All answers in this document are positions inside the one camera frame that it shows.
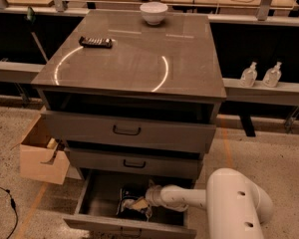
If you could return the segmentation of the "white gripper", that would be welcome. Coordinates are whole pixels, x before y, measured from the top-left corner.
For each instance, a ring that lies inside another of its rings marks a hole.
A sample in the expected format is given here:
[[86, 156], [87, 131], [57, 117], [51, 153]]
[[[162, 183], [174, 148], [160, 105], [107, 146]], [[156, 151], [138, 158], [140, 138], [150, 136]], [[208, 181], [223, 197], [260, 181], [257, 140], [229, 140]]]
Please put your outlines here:
[[131, 209], [141, 211], [142, 209], [148, 208], [149, 205], [154, 207], [165, 206], [165, 202], [160, 196], [161, 191], [162, 187], [160, 185], [155, 185], [155, 183], [150, 179], [146, 199], [139, 198], [132, 204]]

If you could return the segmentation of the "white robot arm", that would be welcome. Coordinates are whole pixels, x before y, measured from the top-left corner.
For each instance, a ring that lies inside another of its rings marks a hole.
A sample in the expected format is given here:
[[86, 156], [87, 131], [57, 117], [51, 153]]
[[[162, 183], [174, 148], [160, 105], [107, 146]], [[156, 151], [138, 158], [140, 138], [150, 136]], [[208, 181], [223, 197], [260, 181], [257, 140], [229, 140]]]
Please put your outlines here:
[[153, 207], [178, 212], [188, 207], [205, 210], [210, 239], [264, 239], [261, 225], [273, 215], [268, 193], [231, 168], [215, 170], [205, 189], [153, 185], [129, 209], [144, 210], [149, 215]]

